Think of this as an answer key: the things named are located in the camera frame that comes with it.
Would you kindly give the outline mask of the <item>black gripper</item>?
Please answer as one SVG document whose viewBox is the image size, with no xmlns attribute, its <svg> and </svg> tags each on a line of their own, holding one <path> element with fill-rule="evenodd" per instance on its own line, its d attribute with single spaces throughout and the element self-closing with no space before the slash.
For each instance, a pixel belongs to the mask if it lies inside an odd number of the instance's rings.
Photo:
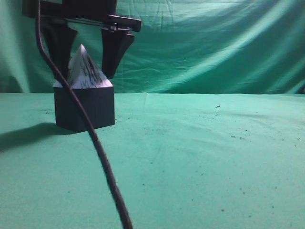
<svg viewBox="0 0 305 229">
<path fill-rule="evenodd" d="M 69 61 L 77 31 L 69 22 L 100 26 L 102 33 L 102 72 L 113 78 L 142 21 L 117 15 L 116 0 L 23 0 L 22 15 L 40 22 L 52 62 L 67 79 Z"/>
</svg>

